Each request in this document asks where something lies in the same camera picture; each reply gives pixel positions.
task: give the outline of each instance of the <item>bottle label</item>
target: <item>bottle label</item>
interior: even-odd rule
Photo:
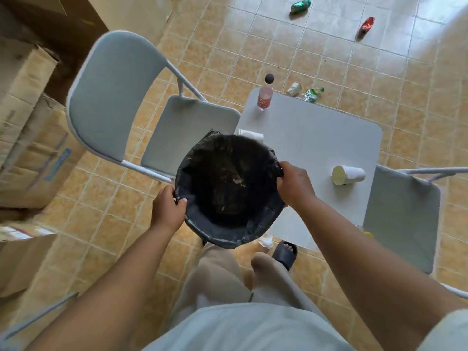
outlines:
[[[270,105],[271,100],[272,100],[271,97],[269,99],[263,99],[259,96],[258,101],[257,101],[257,106],[259,106],[261,109],[265,109]]]

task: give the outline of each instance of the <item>crushed green bottle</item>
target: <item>crushed green bottle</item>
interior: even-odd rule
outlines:
[[[319,94],[324,92],[324,88],[311,88],[310,90],[307,90],[306,93],[304,94],[304,97],[302,97],[302,100],[307,101],[307,102],[315,102],[317,101],[317,98],[319,97]]]
[[[291,5],[291,14],[297,14],[306,11],[312,2],[310,0],[302,0]]]

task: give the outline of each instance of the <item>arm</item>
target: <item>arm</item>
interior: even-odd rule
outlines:
[[[466,308],[319,200],[305,170],[280,164],[281,198],[300,215],[344,294],[386,351],[415,350],[445,315]]]
[[[143,309],[167,244],[184,222],[187,201],[176,205],[173,190],[168,185],[159,193],[153,201],[149,229],[29,345],[28,351],[122,348]]]

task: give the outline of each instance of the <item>person's right arm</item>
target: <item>person's right arm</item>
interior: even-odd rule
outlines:
[[[344,294],[386,351],[415,350],[445,315],[466,308],[317,198],[305,170],[280,164],[281,198],[302,218]]]

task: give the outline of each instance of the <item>black slide sandal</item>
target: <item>black slide sandal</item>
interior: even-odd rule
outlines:
[[[297,246],[282,240],[275,249],[272,258],[281,263],[289,271],[297,257]]]

